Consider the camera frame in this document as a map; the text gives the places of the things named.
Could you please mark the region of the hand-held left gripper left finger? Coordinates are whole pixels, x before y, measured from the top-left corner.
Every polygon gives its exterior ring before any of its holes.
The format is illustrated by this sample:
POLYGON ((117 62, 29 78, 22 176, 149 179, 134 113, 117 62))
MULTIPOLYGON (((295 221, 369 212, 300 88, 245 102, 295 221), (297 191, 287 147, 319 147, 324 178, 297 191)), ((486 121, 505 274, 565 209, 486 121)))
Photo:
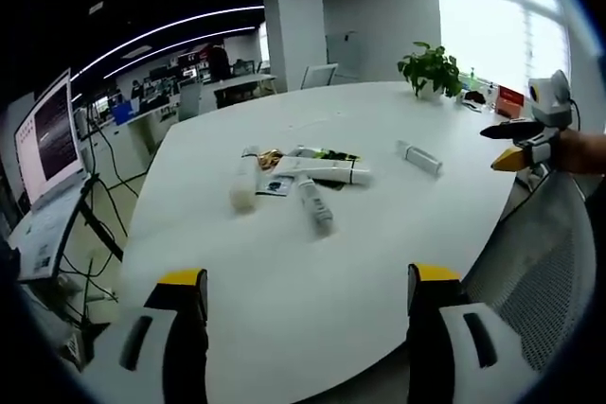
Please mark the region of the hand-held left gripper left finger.
POLYGON ((169 272, 105 328, 88 363, 97 403, 206 403, 207 270, 169 272))

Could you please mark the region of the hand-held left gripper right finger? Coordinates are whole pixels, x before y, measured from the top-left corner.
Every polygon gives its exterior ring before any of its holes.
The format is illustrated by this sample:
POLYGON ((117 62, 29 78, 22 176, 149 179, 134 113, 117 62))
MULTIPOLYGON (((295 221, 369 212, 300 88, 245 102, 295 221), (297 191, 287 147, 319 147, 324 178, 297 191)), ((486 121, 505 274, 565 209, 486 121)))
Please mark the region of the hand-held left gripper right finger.
POLYGON ((473 303, 460 275, 408 266, 409 403, 514 403, 520 336, 490 307, 473 303))

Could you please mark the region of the person's right hand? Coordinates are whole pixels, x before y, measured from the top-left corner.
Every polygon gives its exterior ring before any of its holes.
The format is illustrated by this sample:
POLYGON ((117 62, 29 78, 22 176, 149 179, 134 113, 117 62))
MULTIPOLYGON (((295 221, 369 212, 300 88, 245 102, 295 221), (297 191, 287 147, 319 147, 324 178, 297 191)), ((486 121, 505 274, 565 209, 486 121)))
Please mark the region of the person's right hand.
POLYGON ((554 153, 555 167, 576 174, 604 175, 606 136, 565 130, 560 133, 554 153))

